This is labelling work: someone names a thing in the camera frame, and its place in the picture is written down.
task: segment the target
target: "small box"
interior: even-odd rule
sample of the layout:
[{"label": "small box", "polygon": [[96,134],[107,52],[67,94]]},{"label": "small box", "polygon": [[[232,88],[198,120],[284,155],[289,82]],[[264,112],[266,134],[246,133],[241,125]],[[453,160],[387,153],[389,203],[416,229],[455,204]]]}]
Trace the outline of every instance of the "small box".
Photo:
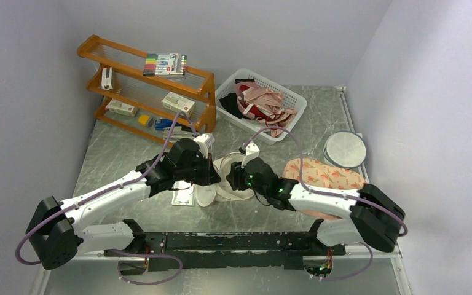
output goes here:
[{"label": "small box", "polygon": [[174,92],[169,92],[169,94],[163,98],[162,104],[164,108],[169,109],[172,112],[183,111],[189,117],[194,110],[194,101],[188,100],[187,98]]},{"label": "small box", "polygon": [[138,108],[118,100],[111,100],[106,106],[106,110],[116,114],[134,117]]},{"label": "small box", "polygon": [[111,90],[114,84],[113,67],[102,69],[102,89]]},{"label": "small box", "polygon": [[150,127],[153,122],[153,118],[150,115],[140,115],[138,117],[138,123],[144,127]]}]

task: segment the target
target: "blue object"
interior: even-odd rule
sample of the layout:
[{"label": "blue object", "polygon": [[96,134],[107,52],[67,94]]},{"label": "blue object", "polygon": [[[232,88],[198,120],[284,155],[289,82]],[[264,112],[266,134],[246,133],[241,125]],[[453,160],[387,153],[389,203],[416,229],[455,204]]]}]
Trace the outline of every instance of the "blue object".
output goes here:
[{"label": "blue object", "polygon": [[171,127],[173,120],[169,119],[158,119],[155,121],[155,129],[157,131],[162,131],[164,128]]}]

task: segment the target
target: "table surface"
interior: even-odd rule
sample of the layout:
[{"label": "table surface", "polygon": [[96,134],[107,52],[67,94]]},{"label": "table surface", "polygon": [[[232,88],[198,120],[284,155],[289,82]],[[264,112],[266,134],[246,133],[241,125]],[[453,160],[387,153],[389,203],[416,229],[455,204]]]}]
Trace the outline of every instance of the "table surface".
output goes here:
[{"label": "table surface", "polygon": [[[323,160],[323,145],[340,130],[348,130],[342,103],[335,87],[288,87],[307,99],[305,113],[293,128],[304,157]],[[118,119],[132,120],[117,115]],[[213,132],[216,139],[211,150],[214,159],[237,151],[250,133],[219,118]],[[255,141],[260,158],[278,175],[285,164],[299,157],[292,138],[269,146]],[[160,143],[130,133],[98,120],[93,130],[74,195],[90,192],[121,178],[138,164],[153,158],[162,149]],[[133,203],[104,216],[97,224],[112,224],[125,218],[134,219],[145,231],[162,232],[234,232],[234,231],[301,231],[308,230],[315,218],[292,211],[264,207],[252,198],[239,202],[214,202],[202,208],[171,205],[172,192]]]},{"label": "table surface", "polygon": [[[323,159],[326,139],[340,130],[349,130],[347,115],[335,87],[288,87],[307,99],[308,105],[293,132],[300,139],[303,156]],[[116,119],[126,120],[118,115]],[[214,130],[216,142],[213,158],[237,151],[250,136],[225,119],[219,118]],[[268,146],[256,140],[260,157],[277,174],[282,174],[287,161],[299,157],[294,141],[285,140]],[[153,158],[162,145],[98,120],[90,139],[82,171],[74,195],[90,192],[115,181],[138,164]],[[308,230],[314,218],[291,211],[264,207],[256,199],[241,202],[215,202],[201,208],[172,206],[171,193],[163,192],[150,199],[119,208],[97,224],[111,224],[133,218],[145,231],[286,231]],[[365,265],[368,252],[348,246],[346,256],[335,261],[333,277],[357,271]],[[64,267],[43,275],[50,276],[44,294],[410,294],[398,248],[394,253],[377,254],[372,267],[361,275],[336,282],[310,280],[303,270],[281,267],[226,269],[186,269],[166,284],[133,286],[116,279],[116,261],[104,258],[73,259]],[[131,279],[156,281],[169,272],[151,272]]]}]

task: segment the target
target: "yellow object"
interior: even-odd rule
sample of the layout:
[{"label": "yellow object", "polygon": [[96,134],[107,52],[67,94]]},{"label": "yellow object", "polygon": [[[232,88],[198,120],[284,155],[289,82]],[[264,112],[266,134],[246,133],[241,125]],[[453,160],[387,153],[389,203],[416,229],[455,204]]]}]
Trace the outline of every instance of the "yellow object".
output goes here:
[{"label": "yellow object", "polygon": [[148,115],[140,115],[140,117],[138,117],[138,123],[144,127],[149,127],[151,126],[152,118]]}]

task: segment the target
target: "black cloth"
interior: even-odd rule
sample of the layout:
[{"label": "black cloth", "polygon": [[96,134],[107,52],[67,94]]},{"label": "black cloth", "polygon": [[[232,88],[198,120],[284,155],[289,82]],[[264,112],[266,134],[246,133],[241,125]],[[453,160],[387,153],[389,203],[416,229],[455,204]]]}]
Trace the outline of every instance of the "black cloth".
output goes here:
[{"label": "black cloth", "polygon": [[238,108],[238,97],[236,93],[229,93],[228,96],[224,98],[220,98],[221,106],[229,112],[229,114],[233,115],[238,119],[246,119],[246,117],[240,112]]},{"label": "black cloth", "polygon": [[247,78],[247,79],[235,79],[234,80],[234,84],[238,84],[238,83],[241,83],[241,82],[256,82],[256,80],[252,79],[252,78]]}]

